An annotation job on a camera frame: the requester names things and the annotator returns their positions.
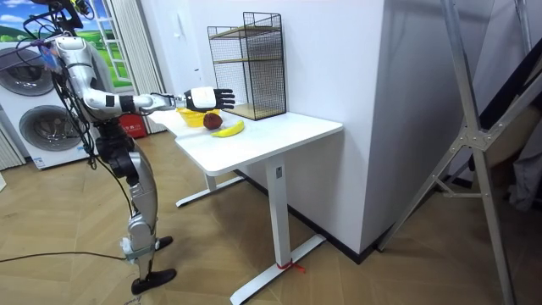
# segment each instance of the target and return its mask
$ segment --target parquet floor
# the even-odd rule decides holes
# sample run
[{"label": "parquet floor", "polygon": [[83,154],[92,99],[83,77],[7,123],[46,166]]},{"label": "parquet floor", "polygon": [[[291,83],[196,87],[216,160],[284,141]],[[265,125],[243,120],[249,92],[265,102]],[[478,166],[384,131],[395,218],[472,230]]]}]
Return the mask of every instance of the parquet floor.
[{"label": "parquet floor", "polygon": [[[106,258],[57,256],[0,263],[2,305],[214,305],[274,262],[267,198],[242,182],[177,209],[174,202],[205,188],[202,174],[168,133],[138,141],[159,187],[158,234],[175,242],[155,259],[177,268],[166,286],[130,294],[136,266]],[[78,162],[39,171],[3,171],[0,259],[36,252],[93,251],[121,256],[126,202],[108,173]],[[233,174],[221,177],[226,180]],[[522,305],[542,303],[542,215],[501,205],[514,280]],[[290,217],[293,247],[312,235]],[[500,304],[501,295],[476,199],[434,195],[384,254],[356,265],[324,243],[249,304]]]}]

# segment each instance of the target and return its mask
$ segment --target washing machine door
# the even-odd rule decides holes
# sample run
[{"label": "washing machine door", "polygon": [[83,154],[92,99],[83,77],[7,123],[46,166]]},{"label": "washing machine door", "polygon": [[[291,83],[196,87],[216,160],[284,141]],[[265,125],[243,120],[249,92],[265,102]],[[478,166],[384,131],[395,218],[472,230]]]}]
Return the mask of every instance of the washing machine door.
[{"label": "washing machine door", "polygon": [[0,50],[0,69],[11,66],[0,71],[0,86],[13,93],[29,97],[37,97],[50,92],[53,89],[53,79],[51,72],[43,69],[43,59],[35,58],[40,54],[24,49],[2,56],[14,49],[14,47],[8,47]]},{"label": "washing machine door", "polygon": [[44,151],[62,152],[80,142],[68,111],[59,106],[38,106],[27,111],[20,119],[19,129],[27,142]]}]

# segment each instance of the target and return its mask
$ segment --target robot leg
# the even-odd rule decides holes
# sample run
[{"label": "robot leg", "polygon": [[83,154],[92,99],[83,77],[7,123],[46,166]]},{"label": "robot leg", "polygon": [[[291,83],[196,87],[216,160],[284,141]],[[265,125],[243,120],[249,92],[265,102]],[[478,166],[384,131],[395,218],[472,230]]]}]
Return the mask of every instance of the robot leg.
[{"label": "robot leg", "polygon": [[139,266],[139,279],[134,280],[131,287],[132,293],[137,295],[171,281],[177,272],[175,269],[152,272],[154,252],[166,247],[173,238],[156,238],[158,195],[150,164],[137,148],[135,152],[130,152],[130,160],[139,179],[130,186],[135,214],[128,223],[130,240],[124,241],[123,249],[126,257]]}]

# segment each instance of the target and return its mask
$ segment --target red tag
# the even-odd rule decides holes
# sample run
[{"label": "red tag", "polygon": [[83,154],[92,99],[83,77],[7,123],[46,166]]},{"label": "red tag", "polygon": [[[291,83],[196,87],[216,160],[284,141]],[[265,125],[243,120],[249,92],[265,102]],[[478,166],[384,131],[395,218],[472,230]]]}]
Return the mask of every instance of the red tag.
[{"label": "red tag", "polygon": [[287,263],[286,265],[284,266],[280,266],[279,264],[277,264],[277,268],[281,269],[281,270],[284,270],[284,269],[288,269],[289,267],[294,267],[296,269],[298,269],[299,271],[301,271],[302,273],[305,273],[306,270],[305,268],[303,268],[302,266],[298,265],[297,263],[294,263],[293,260],[289,261],[289,263]]}]

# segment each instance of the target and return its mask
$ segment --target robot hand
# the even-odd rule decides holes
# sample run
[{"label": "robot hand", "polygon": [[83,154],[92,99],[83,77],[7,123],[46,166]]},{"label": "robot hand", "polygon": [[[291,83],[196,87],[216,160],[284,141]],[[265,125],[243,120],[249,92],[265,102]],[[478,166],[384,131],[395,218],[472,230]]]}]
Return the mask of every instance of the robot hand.
[{"label": "robot hand", "polygon": [[197,112],[213,109],[233,109],[235,101],[231,89],[213,89],[201,87],[185,92],[186,108]]}]

